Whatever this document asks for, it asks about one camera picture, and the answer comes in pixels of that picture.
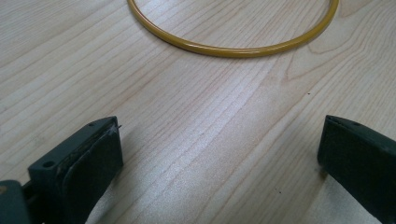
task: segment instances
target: wood grain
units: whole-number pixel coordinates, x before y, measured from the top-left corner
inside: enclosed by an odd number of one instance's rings
[[[328,2],[137,0],[223,47],[300,35]],[[342,0],[309,45],[249,60],[169,46],[126,1],[2,1],[0,179],[119,118],[125,166],[89,223],[378,223],[316,156],[327,114],[396,138],[396,2]]]

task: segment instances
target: circular hose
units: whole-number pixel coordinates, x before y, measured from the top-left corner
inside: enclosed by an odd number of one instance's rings
[[[339,0],[330,0],[329,9],[326,15],[323,17],[323,19],[311,30],[309,30],[303,35],[293,38],[292,40],[282,42],[280,44],[275,44],[272,46],[266,46],[260,48],[229,49],[229,48],[220,48],[220,47],[203,45],[177,37],[175,35],[171,35],[165,32],[164,30],[162,30],[160,27],[156,26],[145,15],[143,15],[143,13],[137,7],[137,4],[134,0],[127,0],[127,1],[129,7],[131,8],[136,18],[150,32],[158,36],[163,41],[166,41],[169,44],[177,46],[181,49],[185,49],[195,53],[209,55],[209,56],[225,57],[225,58],[253,58],[253,57],[267,56],[267,55],[284,52],[290,49],[294,49],[303,44],[306,44],[307,42],[319,36],[327,28],[327,26],[332,21],[332,18],[334,17],[339,4]]]

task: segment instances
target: black plastic part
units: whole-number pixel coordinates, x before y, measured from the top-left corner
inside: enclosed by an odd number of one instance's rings
[[[0,223],[32,224],[18,181],[0,181]]]
[[[396,223],[396,142],[357,122],[327,116],[318,162],[382,223]]]
[[[44,202],[46,224],[85,223],[121,169],[116,117],[92,122],[29,167],[33,191]]]

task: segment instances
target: table surface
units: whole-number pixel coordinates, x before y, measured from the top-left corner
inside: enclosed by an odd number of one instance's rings
[[[259,47],[302,34],[327,0],[137,0],[172,34]],[[341,0],[295,50],[223,59],[170,46],[125,0],[2,1],[0,179],[117,116],[125,166],[89,223],[378,223],[329,175],[326,115],[396,138],[396,1]]]

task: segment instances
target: yellow rubber tube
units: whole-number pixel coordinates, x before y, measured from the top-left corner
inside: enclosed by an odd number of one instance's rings
[[[216,56],[216,57],[225,57],[225,58],[253,58],[253,57],[261,57],[272,54],[277,54],[280,52],[284,52],[290,49],[297,48],[303,44],[308,43],[309,41],[315,39],[319,36],[327,26],[332,22],[332,18],[337,11],[339,0],[330,0],[330,6],[323,17],[323,19],[311,30],[306,32],[303,35],[293,38],[292,40],[275,44],[272,46],[253,48],[253,49],[229,49],[229,48],[219,48],[208,45],[203,45],[199,43],[191,42],[190,40],[186,40],[175,35],[171,35],[160,27],[156,26],[152,23],[140,9],[137,7],[137,4],[134,0],[127,0],[129,7],[132,12],[136,16],[136,18],[153,34],[158,36],[163,41],[168,42],[174,46],[177,46],[181,49],[185,49],[188,51],[192,51],[199,54]]]

